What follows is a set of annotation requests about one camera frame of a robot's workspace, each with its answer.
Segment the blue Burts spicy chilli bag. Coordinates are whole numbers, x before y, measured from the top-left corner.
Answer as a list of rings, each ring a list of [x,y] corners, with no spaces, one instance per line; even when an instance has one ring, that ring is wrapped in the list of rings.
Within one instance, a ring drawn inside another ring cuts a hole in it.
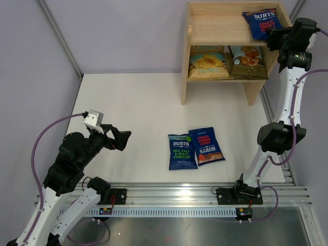
[[[283,28],[275,8],[243,12],[242,16],[248,23],[254,40],[266,40],[270,30]]]

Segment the light blue cassava chips bag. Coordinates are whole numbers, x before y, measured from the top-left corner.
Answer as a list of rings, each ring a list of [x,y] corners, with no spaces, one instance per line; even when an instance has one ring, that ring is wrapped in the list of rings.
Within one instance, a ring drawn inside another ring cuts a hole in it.
[[[231,77],[247,79],[268,79],[259,46],[229,46],[232,56]]]

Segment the blue Burts sea salt bag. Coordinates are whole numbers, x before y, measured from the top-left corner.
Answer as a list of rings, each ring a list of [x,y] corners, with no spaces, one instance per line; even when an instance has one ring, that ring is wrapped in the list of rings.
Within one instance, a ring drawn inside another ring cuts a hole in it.
[[[198,169],[195,150],[188,134],[169,134],[170,162],[169,170]]]

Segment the tan kettle chips bag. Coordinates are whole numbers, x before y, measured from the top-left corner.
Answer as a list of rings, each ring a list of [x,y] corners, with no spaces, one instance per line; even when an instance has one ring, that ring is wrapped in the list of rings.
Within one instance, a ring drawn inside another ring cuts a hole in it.
[[[224,46],[192,45],[188,79],[227,79],[229,72],[224,58]]]

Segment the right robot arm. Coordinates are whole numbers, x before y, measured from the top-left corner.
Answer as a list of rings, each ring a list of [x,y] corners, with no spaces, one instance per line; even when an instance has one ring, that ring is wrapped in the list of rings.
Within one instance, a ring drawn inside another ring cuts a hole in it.
[[[301,127],[300,106],[304,83],[311,72],[312,54],[307,48],[319,30],[316,21],[298,18],[291,27],[268,32],[267,47],[279,52],[279,102],[273,121],[258,132],[259,148],[251,166],[241,174],[228,195],[238,204],[263,203],[262,178],[270,166],[288,162],[296,144],[306,135],[306,129]]]

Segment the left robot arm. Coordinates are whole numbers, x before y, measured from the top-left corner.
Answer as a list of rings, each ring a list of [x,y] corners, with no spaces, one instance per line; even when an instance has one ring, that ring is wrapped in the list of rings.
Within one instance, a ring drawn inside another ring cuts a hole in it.
[[[94,177],[83,194],[62,215],[59,214],[91,160],[103,148],[123,151],[131,136],[131,131],[119,131],[112,125],[104,124],[102,128],[101,133],[90,130],[88,138],[79,132],[65,136],[43,182],[38,208],[20,237],[8,245],[61,245],[87,210],[110,200],[111,185]]]

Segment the upside-down Burts spicy chilli bag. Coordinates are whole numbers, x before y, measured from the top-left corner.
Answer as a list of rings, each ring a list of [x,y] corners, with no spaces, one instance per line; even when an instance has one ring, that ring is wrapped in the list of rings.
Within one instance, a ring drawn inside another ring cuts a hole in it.
[[[189,130],[199,166],[225,160],[215,136],[214,128]]]

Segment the black left base bracket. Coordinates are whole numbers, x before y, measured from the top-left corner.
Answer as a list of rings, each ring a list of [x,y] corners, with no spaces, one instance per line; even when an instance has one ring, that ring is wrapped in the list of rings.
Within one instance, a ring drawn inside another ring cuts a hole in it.
[[[125,205],[127,199],[127,189],[109,189],[100,196],[99,205]]]

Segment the black base bracket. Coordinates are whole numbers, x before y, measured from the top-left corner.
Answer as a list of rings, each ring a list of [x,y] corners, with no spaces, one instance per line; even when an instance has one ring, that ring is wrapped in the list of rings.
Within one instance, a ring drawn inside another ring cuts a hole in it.
[[[125,205],[127,199],[127,189],[109,189],[100,196],[99,205]]]
[[[216,197],[219,205],[262,205],[263,199],[259,188],[236,191],[233,188],[217,188]]]

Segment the aluminium mounting rail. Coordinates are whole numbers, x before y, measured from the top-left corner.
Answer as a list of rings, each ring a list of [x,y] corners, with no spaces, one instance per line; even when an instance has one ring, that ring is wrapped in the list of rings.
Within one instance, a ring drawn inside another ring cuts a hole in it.
[[[128,207],[216,207],[216,187],[231,183],[120,183],[114,189],[126,189]],[[311,207],[312,200],[306,187],[275,186],[281,207]]]

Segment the black right base bracket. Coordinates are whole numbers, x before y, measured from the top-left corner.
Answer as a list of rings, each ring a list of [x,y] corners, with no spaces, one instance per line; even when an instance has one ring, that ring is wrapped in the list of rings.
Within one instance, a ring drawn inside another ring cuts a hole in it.
[[[263,199],[259,188],[236,191],[233,188],[217,188],[216,197],[219,205],[262,205]]]

